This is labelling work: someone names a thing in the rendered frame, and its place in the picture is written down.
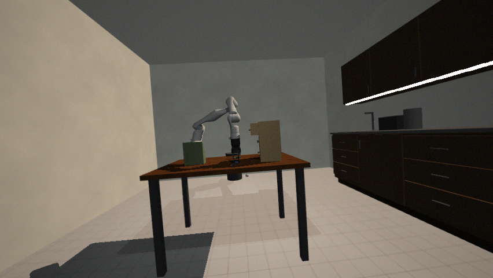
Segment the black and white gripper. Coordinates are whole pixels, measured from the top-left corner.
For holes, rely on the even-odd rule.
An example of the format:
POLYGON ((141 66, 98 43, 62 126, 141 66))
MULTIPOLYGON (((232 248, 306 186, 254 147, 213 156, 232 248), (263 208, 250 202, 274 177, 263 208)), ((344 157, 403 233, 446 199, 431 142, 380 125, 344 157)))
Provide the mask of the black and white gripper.
POLYGON ((233 154, 233 160, 234 160, 234 153, 238 153, 238 160, 240 159, 240 134, 239 133, 231 133, 229 139, 231 140, 231 152, 233 154))

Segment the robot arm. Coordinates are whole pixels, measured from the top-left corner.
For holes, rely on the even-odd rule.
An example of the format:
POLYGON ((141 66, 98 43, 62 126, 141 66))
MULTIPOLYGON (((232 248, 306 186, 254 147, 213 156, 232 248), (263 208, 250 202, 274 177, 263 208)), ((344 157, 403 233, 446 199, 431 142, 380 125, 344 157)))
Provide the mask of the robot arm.
POLYGON ((226 100, 227 108, 225 109, 215 109, 212 111, 210 114, 205 116, 204 118, 198 120, 196 123, 193 124, 193 128, 195 131, 193 132, 193 137, 190 142, 200 142, 203 139, 203 134, 205 127, 202 123, 205 122, 213 122, 219 119, 221 116, 229 112, 229 115, 227 117, 227 120, 230 125, 230 132, 231 133, 239 133, 239 127, 236 125, 233 125, 232 123, 237 123, 240 121, 240 115, 236 112, 236 107, 238 103, 233 97, 229 97, 226 100), (232 102, 233 101, 233 102, 232 102), (236 114, 236 115, 233 115, 236 114), (200 131, 202 130, 202 131, 200 131))

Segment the tan wooden chest of drawers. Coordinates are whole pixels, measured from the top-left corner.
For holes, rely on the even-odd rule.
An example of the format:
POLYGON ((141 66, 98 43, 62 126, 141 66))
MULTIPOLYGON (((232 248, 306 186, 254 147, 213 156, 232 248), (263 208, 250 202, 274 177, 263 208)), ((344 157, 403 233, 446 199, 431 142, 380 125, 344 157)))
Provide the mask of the tan wooden chest of drawers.
POLYGON ((258 122, 261 162, 282 161, 279 120, 258 122))

